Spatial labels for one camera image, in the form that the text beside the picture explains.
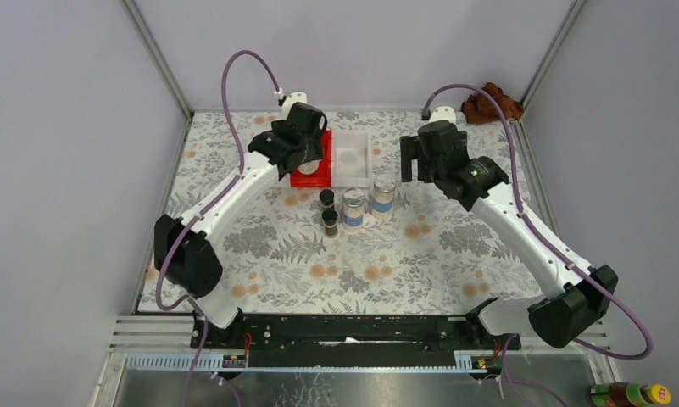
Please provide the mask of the blue-label shaker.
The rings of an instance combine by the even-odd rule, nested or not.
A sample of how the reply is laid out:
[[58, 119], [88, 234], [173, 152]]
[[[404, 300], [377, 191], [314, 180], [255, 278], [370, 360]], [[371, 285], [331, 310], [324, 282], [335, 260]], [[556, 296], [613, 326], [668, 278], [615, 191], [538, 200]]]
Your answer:
[[392, 212], [397, 182], [393, 175], [380, 174], [372, 184], [371, 213], [378, 220], [386, 219]]
[[359, 231], [364, 224], [365, 192], [357, 187], [342, 194], [342, 223], [348, 232]]

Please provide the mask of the black-cap jar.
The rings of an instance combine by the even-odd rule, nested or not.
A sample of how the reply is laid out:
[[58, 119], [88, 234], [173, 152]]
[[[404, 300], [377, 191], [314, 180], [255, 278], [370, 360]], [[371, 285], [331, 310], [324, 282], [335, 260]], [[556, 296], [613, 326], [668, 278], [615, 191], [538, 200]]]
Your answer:
[[303, 163], [299, 165], [299, 167], [297, 168], [297, 172], [304, 176], [311, 176], [320, 168], [320, 164], [321, 164], [320, 160], [312, 160]]

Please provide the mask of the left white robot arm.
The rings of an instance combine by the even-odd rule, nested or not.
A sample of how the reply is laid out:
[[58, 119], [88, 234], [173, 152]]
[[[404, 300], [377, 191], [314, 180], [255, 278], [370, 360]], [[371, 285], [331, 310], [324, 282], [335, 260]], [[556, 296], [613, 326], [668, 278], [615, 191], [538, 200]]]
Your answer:
[[210, 337], [222, 348], [242, 340], [240, 308], [223, 293], [223, 266], [217, 248], [236, 217], [269, 187], [301, 165], [324, 157], [326, 115], [305, 102], [289, 103], [268, 131], [254, 136], [234, 169], [212, 192], [178, 217], [162, 215], [154, 226], [157, 283], [180, 287], [210, 325]]

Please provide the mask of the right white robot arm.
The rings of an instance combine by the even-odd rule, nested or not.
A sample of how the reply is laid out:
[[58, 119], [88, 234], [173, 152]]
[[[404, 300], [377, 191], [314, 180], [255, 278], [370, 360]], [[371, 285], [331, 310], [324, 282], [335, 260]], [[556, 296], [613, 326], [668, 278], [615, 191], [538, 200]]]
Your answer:
[[530, 208], [514, 197], [509, 176], [492, 159], [472, 159], [467, 134], [447, 120], [423, 125], [414, 136], [399, 139], [401, 179], [432, 183], [486, 223], [531, 272], [541, 295], [491, 298], [467, 315], [467, 341], [486, 349], [499, 335], [535, 334], [554, 348], [574, 341], [602, 318], [614, 292], [616, 273], [593, 267], [573, 253], [543, 223], [530, 229]]

